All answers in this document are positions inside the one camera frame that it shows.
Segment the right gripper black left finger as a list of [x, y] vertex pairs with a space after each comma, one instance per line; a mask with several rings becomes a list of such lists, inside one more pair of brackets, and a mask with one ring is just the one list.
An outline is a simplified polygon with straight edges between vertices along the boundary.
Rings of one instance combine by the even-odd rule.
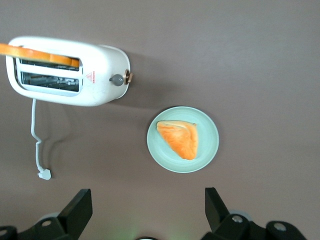
[[81, 189], [57, 215], [39, 220], [29, 229], [18, 232], [13, 225], [0, 227], [2, 240], [77, 240], [93, 214], [90, 189]]

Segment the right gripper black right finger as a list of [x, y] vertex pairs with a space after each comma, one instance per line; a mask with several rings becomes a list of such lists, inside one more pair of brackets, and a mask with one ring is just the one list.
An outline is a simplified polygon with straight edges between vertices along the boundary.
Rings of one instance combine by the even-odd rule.
[[304, 240], [306, 237], [294, 225], [285, 221], [270, 221], [261, 227], [240, 213], [230, 213], [214, 187], [207, 187], [205, 215], [211, 231], [204, 240]]

